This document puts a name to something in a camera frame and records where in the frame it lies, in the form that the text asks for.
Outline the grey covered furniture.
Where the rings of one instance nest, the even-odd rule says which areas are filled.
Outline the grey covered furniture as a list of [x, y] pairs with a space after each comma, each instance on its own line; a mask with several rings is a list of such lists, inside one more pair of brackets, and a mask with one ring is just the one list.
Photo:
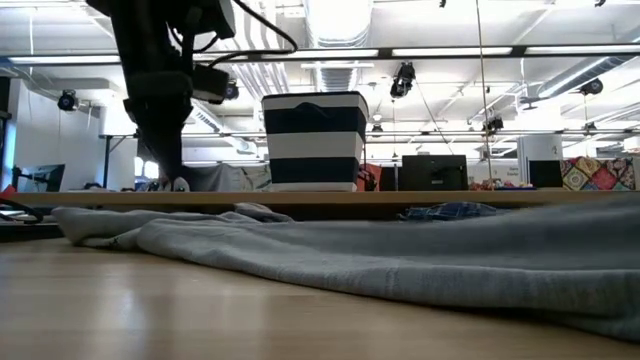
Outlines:
[[187, 168], [185, 179], [193, 192], [265, 192], [271, 187], [268, 165]]

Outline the grey garment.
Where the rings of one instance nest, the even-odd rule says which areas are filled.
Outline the grey garment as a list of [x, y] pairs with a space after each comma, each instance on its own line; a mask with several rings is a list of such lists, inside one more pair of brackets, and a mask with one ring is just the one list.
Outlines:
[[53, 217], [76, 246], [400, 302], [503, 309], [640, 343], [638, 197], [457, 221], [296, 221], [257, 204], [218, 215], [59, 207]]

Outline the black equipment case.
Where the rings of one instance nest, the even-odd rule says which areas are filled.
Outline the black equipment case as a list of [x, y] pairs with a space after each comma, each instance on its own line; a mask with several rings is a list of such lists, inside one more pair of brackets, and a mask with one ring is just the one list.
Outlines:
[[466, 191], [464, 155], [407, 155], [402, 157], [400, 191]]

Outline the black ceiling light rail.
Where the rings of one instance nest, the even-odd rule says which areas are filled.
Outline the black ceiling light rail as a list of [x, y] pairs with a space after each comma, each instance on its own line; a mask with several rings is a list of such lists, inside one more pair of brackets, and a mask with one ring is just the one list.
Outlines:
[[[424, 48], [337, 48], [303, 49], [293, 54], [243, 55], [240, 63], [258, 62], [326, 62], [383, 60], [441, 60], [526, 57], [604, 57], [640, 56], [640, 43], [508, 45], [486, 47]], [[0, 56], [0, 66], [93, 66], [118, 65], [116, 54], [54, 54]]]

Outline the person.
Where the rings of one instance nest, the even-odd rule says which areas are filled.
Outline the person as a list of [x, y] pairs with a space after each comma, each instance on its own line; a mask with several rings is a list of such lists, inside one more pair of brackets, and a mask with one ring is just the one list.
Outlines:
[[190, 186], [183, 177], [176, 177], [175, 179], [162, 178], [160, 179], [159, 190], [162, 192], [189, 192]]

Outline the colourful patchwork quilt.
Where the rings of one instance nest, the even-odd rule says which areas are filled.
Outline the colourful patchwork quilt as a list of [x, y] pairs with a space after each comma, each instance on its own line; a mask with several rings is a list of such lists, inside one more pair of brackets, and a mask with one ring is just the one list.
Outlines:
[[640, 159], [575, 157], [560, 162], [563, 187], [571, 191], [640, 190]]

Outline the blue plaid pajama pants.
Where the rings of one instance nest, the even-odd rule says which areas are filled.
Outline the blue plaid pajama pants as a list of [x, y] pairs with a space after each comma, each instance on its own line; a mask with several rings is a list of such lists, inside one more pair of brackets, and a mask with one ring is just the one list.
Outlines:
[[499, 210], [482, 203], [447, 202], [428, 207], [411, 207], [398, 215], [402, 221], [456, 221], [494, 216]]

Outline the black computer monitor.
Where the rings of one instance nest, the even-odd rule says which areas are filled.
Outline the black computer monitor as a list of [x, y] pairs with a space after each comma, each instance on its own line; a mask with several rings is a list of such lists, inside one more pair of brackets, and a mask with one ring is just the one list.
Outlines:
[[559, 160], [529, 162], [529, 182], [536, 188], [562, 188], [563, 178]]
[[12, 186], [20, 193], [59, 192], [65, 165], [12, 168]]

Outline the black-legged background table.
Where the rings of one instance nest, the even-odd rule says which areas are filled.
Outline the black-legged background table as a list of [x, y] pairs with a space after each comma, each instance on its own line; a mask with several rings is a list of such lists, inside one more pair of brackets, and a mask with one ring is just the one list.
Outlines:
[[133, 189], [139, 175], [136, 172], [136, 159], [142, 155], [142, 164], [147, 161], [156, 163], [160, 169], [175, 175], [181, 166], [181, 156], [178, 147], [171, 142], [160, 142], [149, 147], [146, 138], [139, 139], [138, 134], [112, 135], [100, 134], [104, 141], [102, 187], [108, 190], [120, 191], [125, 188]]

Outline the navy white striped laundry bin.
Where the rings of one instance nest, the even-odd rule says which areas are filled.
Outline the navy white striped laundry bin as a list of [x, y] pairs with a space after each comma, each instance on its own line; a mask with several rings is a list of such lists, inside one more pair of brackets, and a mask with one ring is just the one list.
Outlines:
[[271, 189], [354, 192], [369, 106], [357, 91], [268, 95], [261, 101]]

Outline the grey ceiling duct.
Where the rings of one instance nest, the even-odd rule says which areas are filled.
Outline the grey ceiling duct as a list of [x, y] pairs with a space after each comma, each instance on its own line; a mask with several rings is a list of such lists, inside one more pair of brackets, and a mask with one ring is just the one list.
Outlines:
[[543, 83], [536, 91], [538, 98], [553, 98], [577, 88], [600, 75], [636, 58], [636, 55], [588, 58]]

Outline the red object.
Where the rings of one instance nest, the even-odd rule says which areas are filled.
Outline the red object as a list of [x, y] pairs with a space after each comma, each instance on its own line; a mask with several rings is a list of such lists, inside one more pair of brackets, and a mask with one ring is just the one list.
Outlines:
[[357, 178], [358, 192], [378, 192], [382, 168], [378, 165], [362, 164]]

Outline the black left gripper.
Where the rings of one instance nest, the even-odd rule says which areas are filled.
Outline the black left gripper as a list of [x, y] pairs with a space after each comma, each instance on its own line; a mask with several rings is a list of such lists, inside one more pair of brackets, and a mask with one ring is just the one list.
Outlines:
[[195, 37], [167, 24], [175, 0], [87, 0], [111, 20], [128, 98], [124, 106], [165, 176], [182, 175], [181, 133], [193, 98], [220, 104], [230, 76], [194, 63]]

